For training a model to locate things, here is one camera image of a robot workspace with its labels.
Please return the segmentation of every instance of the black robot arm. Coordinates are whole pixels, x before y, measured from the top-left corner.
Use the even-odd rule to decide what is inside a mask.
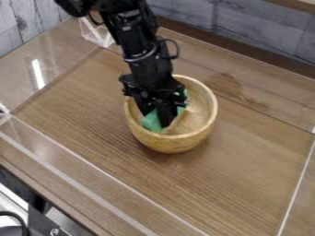
[[[101,13],[133,70],[119,78],[125,95],[134,97],[145,116],[157,109],[161,125],[169,127],[178,116],[178,107],[186,107],[185,85],[173,77],[171,60],[179,57],[179,46],[157,36],[159,27],[147,0],[55,1],[78,18],[90,11]],[[177,46],[175,55],[170,55],[169,41]]]

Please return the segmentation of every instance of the black cable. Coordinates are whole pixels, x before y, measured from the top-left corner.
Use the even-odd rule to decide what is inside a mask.
[[[174,40],[170,40],[170,39],[162,39],[162,40],[159,40],[159,44],[161,44],[162,42],[169,42],[169,41],[173,42],[174,45],[175,45],[175,47],[177,47],[177,54],[175,54],[175,55],[163,55],[163,54],[159,53],[159,55],[161,55],[161,57],[162,57],[163,59],[175,60],[175,59],[178,59],[178,58],[181,57],[181,46],[179,46],[179,44],[178,44]]]
[[[18,214],[15,214],[14,212],[10,212],[10,211],[0,211],[0,217],[17,218],[19,220],[21,224],[22,224],[23,236],[29,235],[29,229],[26,227],[25,220]]]
[[[101,26],[101,25],[105,24],[105,22],[99,22],[99,21],[93,17],[91,12],[89,12],[89,17],[90,17],[93,23],[94,23],[97,26]]]

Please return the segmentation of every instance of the wood grain surface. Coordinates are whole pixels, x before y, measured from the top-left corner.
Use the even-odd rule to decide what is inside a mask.
[[[268,2],[280,4],[293,9],[315,12],[315,1],[314,0],[265,0]]]
[[[75,19],[41,35],[0,60],[0,103],[14,110],[95,47],[82,39]],[[42,77],[37,75],[35,61]]]
[[[61,31],[61,39],[67,33]],[[175,72],[197,77],[222,95],[213,137],[199,149],[163,155],[135,140],[118,82],[129,68],[121,56],[106,50],[95,51],[14,114],[201,230],[214,235],[277,235],[313,142],[313,135],[300,128],[314,126],[314,84],[169,30],[162,33],[182,46]],[[42,138],[25,133],[18,137],[39,160],[2,139],[0,163],[98,235],[127,231],[139,235],[139,231],[113,216],[91,193],[150,228],[167,228],[166,215],[154,215],[151,206],[90,165]],[[58,172],[53,174],[42,161]],[[296,227],[305,225],[298,221]]]
[[[312,135],[219,97],[209,141],[182,155],[155,153],[126,122],[118,77],[127,71],[99,50],[15,114],[210,234],[277,235]]]

